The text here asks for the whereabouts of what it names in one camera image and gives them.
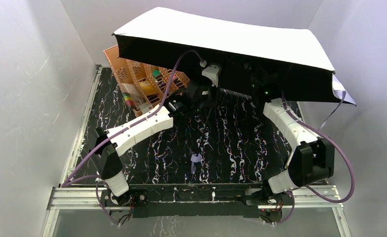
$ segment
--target white enclosure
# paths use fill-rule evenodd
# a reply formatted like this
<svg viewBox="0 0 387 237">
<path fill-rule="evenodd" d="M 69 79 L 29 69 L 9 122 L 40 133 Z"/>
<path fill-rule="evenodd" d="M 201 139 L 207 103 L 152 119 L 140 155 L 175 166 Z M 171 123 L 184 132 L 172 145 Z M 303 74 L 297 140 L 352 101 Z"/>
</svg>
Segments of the white enclosure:
<svg viewBox="0 0 387 237">
<path fill-rule="evenodd" d="M 116 45 L 111 34 L 158 6 L 251 25 L 307 29 L 322 0 L 61 0 L 96 64 L 108 65 L 103 50 Z M 151 29 L 172 30 L 154 25 Z"/>
<path fill-rule="evenodd" d="M 349 228 L 354 236 L 387 236 L 387 1 L 325 0 L 309 29 L 357 103 L 343 105 L 323 128 L 356 173 L 355 194 L 344 204 Z M 302 103 L 316 127 L 335 106 Z M 339 156 L 335 167 L 331 180 L 344 197 L 350 180 Z"/>
<path fill-rule="evenodd" d="M 40 236 L 94 75 L 59 0 L 0 0 L 0 237 Z"/>
</svg>

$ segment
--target purple cable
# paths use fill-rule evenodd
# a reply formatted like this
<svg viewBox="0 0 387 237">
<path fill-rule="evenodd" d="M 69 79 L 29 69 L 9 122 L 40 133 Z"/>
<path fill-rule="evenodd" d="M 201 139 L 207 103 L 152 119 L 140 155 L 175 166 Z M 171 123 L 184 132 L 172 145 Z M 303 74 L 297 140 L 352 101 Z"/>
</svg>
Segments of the purple cable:
<svg viewBox="0 0 387 237">
<path fill-rule="evenodd" d="M 297 117 L 295 117 L 291 111 L 288 109 L 287 107 L 287 102 L 284 98 L 284 94 L 282 92 L 282 105 L 284 107 L 284 109 L 286 110 L 287 114 L 293 119 L 293 120 L 296 120 L 297 123 L 299 123 L 300 125 L 308 128 L 309 130 L 313 131 L 314 133 L 316 133 L 317 135 L 319 135 L 320 137 L 326 139 L 327 141 L 329 141 L 335 148 L 336 150 L 339 152 L 339 154 L 342 156 L 344 162 L 346 163 L 347 165 L 347 168 L 349 169 L 349 174 L 350 174 L 350 190 L 349 190 L 349 193 L 346 195 L 346 197 L 344 197 L 343 199 L 340 199 L 340 200 L 333 200 L 333 199 L 330 199 L 330 198 L 327 198 L 323 195 L 321 195 L 320 193 L 318 193 L 316 190 L 314 190 L 312 187 L 310 187 L 309 185 L 306 185 L 306 187 L 308 189 L 310 189 L 314 194 L 316 194 L 317 196 L 319 196 L 320 198 L 326 200 L 326 201 L 329 201 L 329 202 L 332 202 L 332 203 L 342 203 L 342 202 L 345 202 L 347 200 L 349 200 L 350 197 L 352 197 L 353 195 L 353 192 L 355 191 L 355 174 L 353 172 L 353 168 L 352 168 L 352 164 L 350 163 L 349 159 L 347 158 L 347 156 L 344 154 L 343 150 L 332 140 L 330 139 L 330 137 L 328 137 L 327 135 L 323 134 L 322 132 L 320 132 L 319 130 L 311 127 L 310 125 L 307 125 L 305 123 L 303 123 L 302 121 L 298 120 Z"/>
<path fill-rule="evenodd" d="M 74 184 L 74 183 L 76 183 L 76 182 L 78 182 L 78 181 L 81 181 L 81 180 L 84 180 L 84 179 L 88 179 L 88 178 L 100 178 L 100 176 L 97 175 L 97 174 L 86 175 L 86 176 L 80 177 L 80 178 L 78 178 L 78 179 L 75 179 L 75 180 L 73 180 L 73 181 L 70 181 L 70 182 L 66 183 L 65 185 L 62 185 L 62 187 L 63 187 L 63 188 L 68 187 L 68 186 L 70 186 L 71 184 Z"/>
<path fill-rule="evenodd" d="M 283 219 L 282 221 L 276 222 L 276 225 L 279 225 L 279 224 L 282 224 L 282 223 L 286 222 L 292 216 L 292 213 L 294 212 L 294 209 L 295 209 L 295 198 L 294 198 L 294 195 L 292 194 L 291 191 L 287 191 L 285 193 L 289 194 L 289 196 L 292 198 L 292 208 L 291 208 L 291 211 L 289 212 L 288 216 L 285 217 L 285 219 Z"/>
<path fill-rule="evenodd" d="M 160 106 L 159 106 L 154 112 L 152 112 L 151 114 L 149 114 L 149 115 L 147 116 L 147 118 L 150 118 L 150 117 L 156 115 L 156 114 L 158 113 L 158 111 L 160 111 L 161 107 L 162 107 L 163 104 L 164 104 L 164 100 L 165 100 L 165 98 L 167 98 L 167 94 L 169 93 L 170 85 L 171 85 L 171 83 L 172 83 L 172 80 L 173 80 L 174 74 L 175 74 L 175 72 L 176 72 L 176 69 L 177 69 L 177 67 L 179 66 L 179 64 L 180 64 L 180 62 L 181 62 L 181 60 L 182 60 L 182 58 L 183 58 L 183 57 L 186 55 L 186 53 L 188 53 L 188 52 L 194 52 L 194 53 L 198 56 L 199 60 L 201 60 L 201 62 L 204 62 L 204 59 L 199 55 L 199 53 L 198 53 L 196 50 L 191 49 L 191 50 L 188 50 L 188 51 L 182 53 L 182 54 L 180 55 L 180 57 L 178 58 L 178 60 L 176 61 L 175 65 L 174 65 L 172 74 L 170 75 L 169 83 L 167 83 L 166 91 L 164 92 L 164 96 L 163 96 L 163 99 L 161 100 Z M 141 120 L 138 120 L 138 121 L 134 122 L 133 124 L 128 125 L 128 127 L 123 128 L 121 131 L 119 131 L 119 132 L 113 134 L 112 136 L 110 136 L 110 137 L 106 138 L 104 141 L 102 141 L 102 142 L 101 142 L 99 145 L 97 145 L 93 150 L 91 150 L 91 152 L 89 152 L 89 153 L 87 154 L 86 157 L 84 157 L 84 159 L 77 165 L 77 167 L 74 169 L 74 171 L 71 172 L 71 174 L 65 179 L 65 181 L 64 181 L 64 183 L 61 185 L 61 187 L 64 188 L 64 187 L 66 187 L 66 186 L 68 185 L 68 183 L 70 182 L 71 178 L 72 178 L 74 175 L 76 175 L 76 173 L 81 169 L 81 167 L 84 165 L 84 163 L 86 163 L 87 160 L 88 160 L 88 159 L 89 159 L 89 158 L 90 158 L 90 157 L 91 157 L 91 156 L 92 156 L 92 155 L 93 155 L 100 147 L 102 147 L 104 144 L 106 144 L 107 142 L 109 142 L 109 141 L 112 140 L 113 138 L 115 138 L 115 137 L 121 135 L 122 133 L 126 132 L 130 127 L 136 126 L 136 125 L 138 125 L 138 124 L 140 124 L 140 123 L 142 123 L 143 121 L 146 121 L 146 120 L 147 120 L 146 118 L 143 118 L 143 119 L 141 119 Z"/>
<path fill-rule="evenodd" d="M 109 217 L 109 219 L 113 222 L 113 224 L 120 226 L 121 224 L 109 214 L 109 212 L 106 210 L 106 208 L 104 208 L 104 206 L 102 205 L 102 203 L 100 201 L 100 197 L 99 197 L 99 184 L 100 184 L 100 182 L 98 182 L 96 184 L 96 198 L 97 198 L 97 201 L 99 202 L 99 206 L 103 209 L 103 211 L 106 213 L 106 215 Z"/>
</svg>

